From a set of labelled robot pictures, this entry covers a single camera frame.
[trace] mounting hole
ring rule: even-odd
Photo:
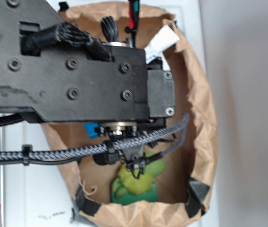
[[[133,97],[133,94],[129,90],[124,90],[121,96],[121,98],[125,101],[130,101],[132,97]]]
[[[70,100],[75,100],[78,98],[78,95],[79,95],[79,90],[77,88],[70,88],[68,90],[68,93],[67,93],[67,96]]]
[[[119,66],[119,70],[120,70],[121,73],[126,74],[130,70],[130,64],[127,63],[127,62],[122,63]]]
[[[78,66],[78,62],[75,58],[69,58],[66,62],[66,66],[69,70],[74,70]]]
[[[21,62],[17,58],[12,58],[8,61],[8,67],[12,71],[18,71],[21,67]]]
[[[15,8],[19,6],[20,0],[7,0],[7,4],[8,6]]]

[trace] white wall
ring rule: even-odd
[[[222,227],[268,226],[268,0],[200,0]]]

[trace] blue part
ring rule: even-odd
[[[138,12],[138,10],[139,10],[139,1],[136,1],[134,3],[134,10],[135,10],[135,12]]]
[[[95,132],[95,129],[98,128],[97,123],[84,123],[84,126],[91,139],[96,139],[98,137],[98,134]]]

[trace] black bracket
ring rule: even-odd
[[[33,151],[33,146],[30,144],[22,145],[22,153],[23,153],[23,164],[24,166],[28,166],[30,164],[29,153]]]
[[[108,152],[98,155],[93,155],[93,159],[97,165],[105,166],[105,165],[114,165],[120,159],[120,155],[118,150],[115,150],[113,146],[113,142],[107,140],[104,142],[107,146]]]

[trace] gray cable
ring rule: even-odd
[[[164,129],[156,130],[147,135],[143,135],[136,138],[118,140],[113,143],[115,150],[123,150],[127,148],[137,147],[150,142],[157,141],[161,138],[167,137],[179,130],[185,129],[187,127],[189,120],[189,115],[185,113],[178,123],[169,126]],[[87,146],[82,148],[72,148],[68,150],[55,150],[55,151],[31,151],[29,152],[29,158],[31,160],[56,160],[64,158],[74,158],[74,157],[86,157],[90,155],[102,154],[107,152],[107,146],[105,144],[99,144],[94,146]],[[22,159],[23,153],[21,151],[17,152],[0,152],[0,161],[6,160],[20,160]]]

